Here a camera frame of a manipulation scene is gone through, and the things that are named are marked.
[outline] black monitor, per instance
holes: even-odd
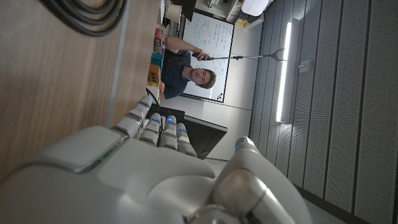
[[[217,124],[185,115],[183,124],[187,129],[189,141],[199,159],[205,159],[228,129]]]

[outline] desk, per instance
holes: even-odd
[[[112,124],[146,94],[159,3],[130,4]],[[0,25],[2,179],[45,146],[106,124],[122,23],[110,35],[87,37],[30,0],[1,1],[0,19],[7,21]]]

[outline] dark t-shirt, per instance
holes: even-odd
[[[188,80],[182,78],[185,66],[191,67],[191,55],[187,50],[177,54],[166,49],[162,67],[162,82],[165,84],[164,97],[170,99],[184,92]]]

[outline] man's hand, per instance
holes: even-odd
[[[193,53],[195,54],[198,61],[201,61],[203,58],[205,60],[211,59],[211,57],[208,54],[206,54],[202,49],[199,49],[197,47],[195,47]]]

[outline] yellow object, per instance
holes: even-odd
[[[159,87],[159,83],[148,82],[149,86]]]
[[[238,24],[244,25],[244,24],[247,22],[247,20],[238,19],[236,22],[237,22]]]

